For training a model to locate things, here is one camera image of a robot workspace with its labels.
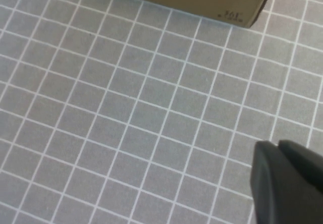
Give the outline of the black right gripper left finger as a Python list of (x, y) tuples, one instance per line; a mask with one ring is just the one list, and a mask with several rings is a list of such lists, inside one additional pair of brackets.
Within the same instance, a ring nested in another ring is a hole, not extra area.
[(322, 223), (322, 188), (305, 181), (278, 145), (256, 142), (250, 188), (257, 223)]

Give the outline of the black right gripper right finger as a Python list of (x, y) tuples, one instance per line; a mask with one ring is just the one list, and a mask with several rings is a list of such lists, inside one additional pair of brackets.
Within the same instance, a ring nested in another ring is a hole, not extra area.
[(291, 140), (280, 140), (278, 149), (305, 181), (322, 188), (322, 156)]

